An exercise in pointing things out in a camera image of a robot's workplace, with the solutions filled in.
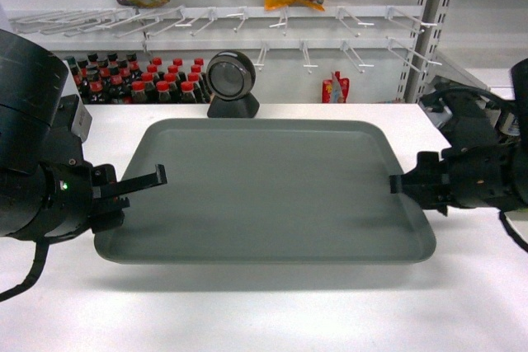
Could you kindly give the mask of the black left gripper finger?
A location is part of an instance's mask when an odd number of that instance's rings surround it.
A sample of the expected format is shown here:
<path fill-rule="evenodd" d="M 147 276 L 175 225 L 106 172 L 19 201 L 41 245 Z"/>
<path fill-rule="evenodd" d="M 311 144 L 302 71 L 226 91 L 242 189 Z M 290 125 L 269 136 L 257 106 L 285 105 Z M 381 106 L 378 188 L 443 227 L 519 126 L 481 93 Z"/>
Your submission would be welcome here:
<path fill-rule="evenodd" d="M 165 166 L 155 165 L 154 173 L 137 176 L 123 181 L 109 181 L 99 186 L 92 187 L 92 197 L 94 199 L 109 199 L 119 197 L 132 192 L 153 188 L 167 183 Z"/>

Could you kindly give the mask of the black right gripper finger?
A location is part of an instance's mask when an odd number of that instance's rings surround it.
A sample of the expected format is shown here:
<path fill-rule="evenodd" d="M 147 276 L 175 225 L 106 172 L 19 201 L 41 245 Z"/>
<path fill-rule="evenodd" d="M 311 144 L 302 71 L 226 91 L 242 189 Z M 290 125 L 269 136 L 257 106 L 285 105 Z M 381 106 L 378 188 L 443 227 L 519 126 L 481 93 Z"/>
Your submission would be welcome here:
<path fill-rule="evenodd" d="M 445 173 L 409 172 L 389 177 L 390 189 L 394 193 L 407 195 L 442 195 L 450 192 L 449 177 Z"/>

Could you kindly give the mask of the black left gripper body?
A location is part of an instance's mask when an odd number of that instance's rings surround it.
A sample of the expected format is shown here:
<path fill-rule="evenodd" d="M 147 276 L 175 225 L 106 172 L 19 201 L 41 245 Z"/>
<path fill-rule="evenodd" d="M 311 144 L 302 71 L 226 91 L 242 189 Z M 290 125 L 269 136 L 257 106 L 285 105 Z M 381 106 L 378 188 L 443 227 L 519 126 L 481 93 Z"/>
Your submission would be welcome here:
<path fill-rule="evenodd" d="M 97 167 L 50 166 L 54 190 L 45 201 L 44 239 L 50 243 L 66 242 L 90 230 L 94 233 L 118 228 L 124 222 L 124 209 L 130 200 L 122 196 L 96 198 L 96 187 L 116 182 L 110 164 Z"/>

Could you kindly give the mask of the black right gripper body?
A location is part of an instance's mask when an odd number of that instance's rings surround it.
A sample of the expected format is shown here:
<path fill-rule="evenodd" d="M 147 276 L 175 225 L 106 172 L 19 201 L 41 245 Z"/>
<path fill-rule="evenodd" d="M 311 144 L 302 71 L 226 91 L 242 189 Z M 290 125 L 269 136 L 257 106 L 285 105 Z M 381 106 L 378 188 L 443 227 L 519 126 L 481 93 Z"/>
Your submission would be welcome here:
<path fill-rule="evenodd" d="M 419 152 L 403 175 L 403 193 L 422 209 L 520 208 L 520 148 L 481 146 L 454 152 Z"/>

